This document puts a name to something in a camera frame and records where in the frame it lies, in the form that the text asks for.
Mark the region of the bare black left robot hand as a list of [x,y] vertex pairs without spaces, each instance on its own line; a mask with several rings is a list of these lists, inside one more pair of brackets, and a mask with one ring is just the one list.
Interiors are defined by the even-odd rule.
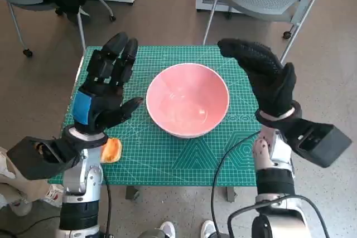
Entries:
[[87,76],[73,103],[74,127],[94,135],[130,119],[142,97],[123,102],[124,84],[129,81],[138,51],[138,40],[125,32],[114,35],[101,50],[94,50]]

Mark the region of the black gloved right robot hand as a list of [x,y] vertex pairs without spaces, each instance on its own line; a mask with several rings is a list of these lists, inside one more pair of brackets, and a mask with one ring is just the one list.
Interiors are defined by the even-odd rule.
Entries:
[[236,59],[245,71],[261,111],[277,118],[292,109],[292,63],[282,65],[269,47],[257,42],[223,38],[218,47],[222,56]]

